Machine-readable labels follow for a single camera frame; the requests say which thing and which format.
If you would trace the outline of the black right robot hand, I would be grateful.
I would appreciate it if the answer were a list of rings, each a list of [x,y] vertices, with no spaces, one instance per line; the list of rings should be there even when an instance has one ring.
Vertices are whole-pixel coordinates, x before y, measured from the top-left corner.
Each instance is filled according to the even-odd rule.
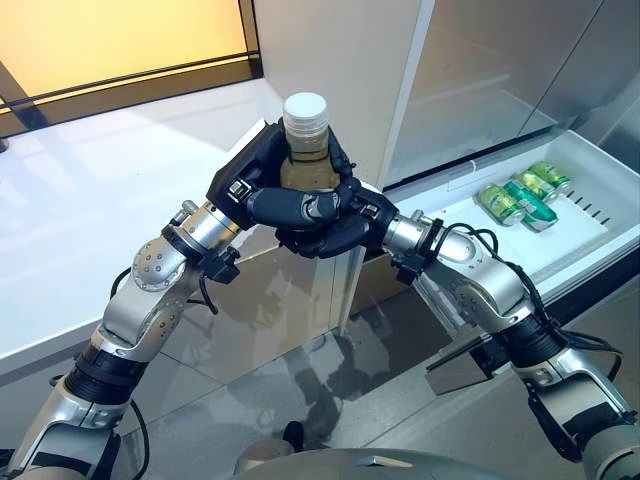
[[[310,226],[279,227],[275,236],[281,245],[306,258],[336,257],[356,246],[382,245],[398,209],[353,175],[350,162],[334,135],[329,136],[328,153],[340,183],[332,191],[305,192],[301,212]]]

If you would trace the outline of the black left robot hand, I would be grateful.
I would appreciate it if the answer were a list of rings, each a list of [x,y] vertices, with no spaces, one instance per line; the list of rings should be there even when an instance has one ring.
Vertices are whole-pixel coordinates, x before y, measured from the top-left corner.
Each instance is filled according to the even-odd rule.
[[[336,221],[361,188],[334,132],[328,152],[340,183],[325,192],[303,192],[281,185],[280,170],[290,153],[283,121],[266,124],[215,174],[206,198],[242,229],[261,224],[289,231],[311,231]]]

